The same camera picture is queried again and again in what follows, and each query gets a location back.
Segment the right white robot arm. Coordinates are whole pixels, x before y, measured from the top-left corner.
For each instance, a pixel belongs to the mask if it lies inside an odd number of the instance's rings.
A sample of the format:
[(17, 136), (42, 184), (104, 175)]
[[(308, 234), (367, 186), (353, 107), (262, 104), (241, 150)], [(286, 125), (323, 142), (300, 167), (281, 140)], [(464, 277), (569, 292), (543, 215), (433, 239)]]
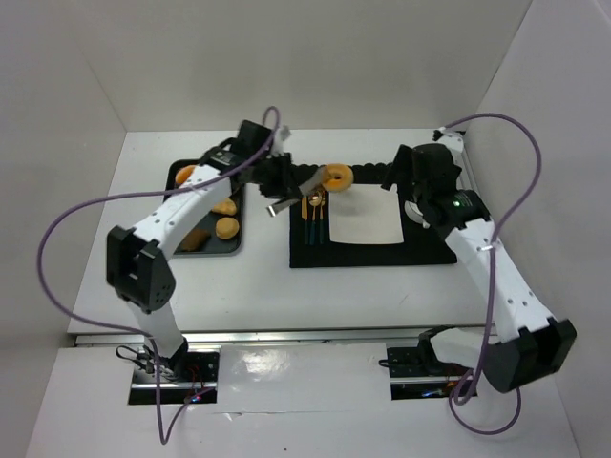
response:
[(486, 300), (484, 336), (456, 326), (422, 333), (418, 350), (431, 364), (458, 364), (507, 393), (558, 372), (577, 330), (558, 320), (534, 294), (496, 232), (477, 192), (457, 186), (461, 173), (442, 143), (402, 145), (382, 182), (420, 215), (467, 268)]

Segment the metal tongs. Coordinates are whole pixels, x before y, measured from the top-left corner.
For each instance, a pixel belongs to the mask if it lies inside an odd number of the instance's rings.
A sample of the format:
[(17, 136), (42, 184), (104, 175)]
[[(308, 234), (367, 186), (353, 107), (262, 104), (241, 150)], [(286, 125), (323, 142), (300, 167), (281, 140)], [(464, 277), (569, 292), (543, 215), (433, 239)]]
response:
[(283, 210), (298, 203), (302, 198), (308, 198), (324, 183), (331, 180), (331, 174), (326, 166), (319, 167), (314, 174), (305, 182), (289, 189), (286, 197), (280, 198), (266, 207), (267, 213), (276, 217)]

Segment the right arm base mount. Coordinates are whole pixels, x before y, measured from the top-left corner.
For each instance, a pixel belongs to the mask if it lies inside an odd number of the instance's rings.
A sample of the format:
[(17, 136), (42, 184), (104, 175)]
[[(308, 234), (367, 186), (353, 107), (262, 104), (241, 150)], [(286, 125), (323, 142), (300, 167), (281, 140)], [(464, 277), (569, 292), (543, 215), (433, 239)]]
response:
[(469, 368), (455, 363), (442, 363), (433, 353), (431, 340), (453, 326), (437, 326), (418, 336), (416, 345), (387, 349), (387, 357), (378, 364), (390, 377), (393, 401), (448, 398)]

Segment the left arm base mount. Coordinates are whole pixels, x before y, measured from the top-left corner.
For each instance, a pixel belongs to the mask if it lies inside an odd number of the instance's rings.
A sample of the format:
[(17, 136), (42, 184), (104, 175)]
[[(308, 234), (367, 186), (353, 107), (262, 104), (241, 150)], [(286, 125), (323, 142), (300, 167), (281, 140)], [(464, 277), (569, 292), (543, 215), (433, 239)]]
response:
[[(133, 367), (128, 404), (152, 406), (156, 403), (156, 371), (152, 351), (144, 347), (119, 345), (116, 356)], [(194, 405), (215, 404), (220, 352), (213, 350), (188, 352), (177, 372), (162, 365), (160, 371), (160, 403), (180, 405), (185, 400)]]

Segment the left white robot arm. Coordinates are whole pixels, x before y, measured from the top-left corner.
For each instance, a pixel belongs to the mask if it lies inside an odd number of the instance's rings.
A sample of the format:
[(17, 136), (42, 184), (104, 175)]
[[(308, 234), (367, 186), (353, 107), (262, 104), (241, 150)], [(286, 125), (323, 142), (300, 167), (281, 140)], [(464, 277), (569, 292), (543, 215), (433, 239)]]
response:
[(182, 371), (188, 343), (176, 324), (170, 300), (176, 280), (169, 261), (196, 225), (229, 198), (235, 187), (259, 185), (269, 198), (300, 194), (284, 151), (290, 131), (245, 120), (238, 133), (210, 148), (188, 178), (159, 208), (129, 229), (114, 227), (106, 241), (106, 281), (128, 303), (146, 346), (169, 371)]

